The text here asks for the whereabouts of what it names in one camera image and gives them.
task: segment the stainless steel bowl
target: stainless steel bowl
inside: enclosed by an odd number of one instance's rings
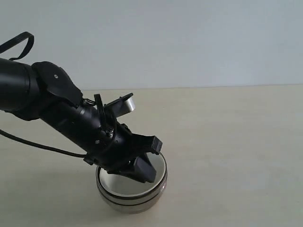
[[[167,181],[167,166],[162,154],[148,153],[157,171],[153,183],[140,183],[124,176],[108,174],[97,167],[97,186],[104,201],[123,213],[139,213],[152,207],[163,194]]]

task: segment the table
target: table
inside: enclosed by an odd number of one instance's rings
[[[93,97],[98,91],[84,92]],[[168,186],[150,210],[120,214],[101,199],[95,167],[0,137],[3,227],[298,227],[303,223],[303,85],[101,91],[134,93],[119,118],[157,135]],[[16,136],[81,153],[41,120],[0,113]]]

